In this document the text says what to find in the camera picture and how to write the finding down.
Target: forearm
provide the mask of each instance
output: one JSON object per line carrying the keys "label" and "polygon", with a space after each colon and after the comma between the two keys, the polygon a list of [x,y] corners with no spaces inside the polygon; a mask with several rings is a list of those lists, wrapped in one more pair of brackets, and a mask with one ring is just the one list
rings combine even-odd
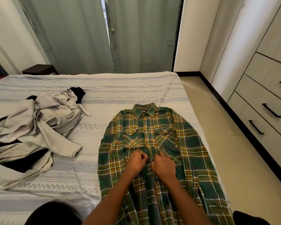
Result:
{"label": "forearm", "polygon": [[123,198],[133,178],[133,174],[125,170],[120,180],[86,218],[83,225],[115,224],[123,203]]}
{"label": "forearm", "polygon": [[183,224],[212,225],[203,210],[197,206],[175,176],[168,178],[165,185],[173,197]]}

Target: hand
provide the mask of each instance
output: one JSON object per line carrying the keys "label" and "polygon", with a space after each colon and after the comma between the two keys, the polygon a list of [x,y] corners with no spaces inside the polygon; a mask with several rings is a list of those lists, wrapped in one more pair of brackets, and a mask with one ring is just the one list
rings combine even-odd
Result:
{"label": "hand", "polygon": [[146,165],[148,156],[143,151],[135,150],[129,157],[126,163],[126,171],[131,174],[132,179],[143,169]]}
{"label": "hand", "polygon": [[176,164],[163,151],[155,154],[154,161],[151,163],[151,170],[168,186],[171,180],[176,179]]}

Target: bedside table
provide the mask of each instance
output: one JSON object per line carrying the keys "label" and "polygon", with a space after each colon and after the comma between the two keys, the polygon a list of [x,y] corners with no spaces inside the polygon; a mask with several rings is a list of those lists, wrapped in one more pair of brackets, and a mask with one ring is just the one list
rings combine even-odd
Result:
{"label": "bedside table", "polygon": [[59,75],[53,65],[43,64],[34,65],[28,69],[23,70],[22,73],[29,75],[49,75],[51,73],[55,73],[56,75]]}

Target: bed sheet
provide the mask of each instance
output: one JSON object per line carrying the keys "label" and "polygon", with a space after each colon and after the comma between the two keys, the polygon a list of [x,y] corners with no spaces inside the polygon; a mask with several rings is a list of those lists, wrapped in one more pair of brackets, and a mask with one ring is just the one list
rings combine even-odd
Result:
{"label": "bed sheet", "polygon": [[[61,92],[70,87],[81,87],[86,92],[82,104],[92,114],[85,115],[68,136],[81,144],[82,150],[75,158],[53,155],[51,170],[0,190],[0,224],[24,224],[37,207],[52,200],[71,204],[82,219],[86,218],[101,199],[97,161],[105,129],[120,110],[132,109],[134,104],[154,102],[174,109],[195,128],[210,153],[203,129],[174,72],[10,75],[0,80],[0,118],[8,115],[12,103],[30,95]],[[227,199],[220,177],[219,180]]]}

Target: plaid shirt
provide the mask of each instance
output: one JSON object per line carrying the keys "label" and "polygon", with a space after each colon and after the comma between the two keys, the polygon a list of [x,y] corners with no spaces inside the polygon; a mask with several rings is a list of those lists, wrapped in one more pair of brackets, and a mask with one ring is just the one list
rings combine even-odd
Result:
{"label": "plaid shirt", "polygon": [[176,177],[213,224],[234,224],[217,173],[198,133],[179,114],[154,103],[120,111],[109,123],[99,148],[102,197],[120,179],[134,150],[149,159],[123,199],[118,224],[182,224],[173,199],[151,171],[165,151],[176,163]]}

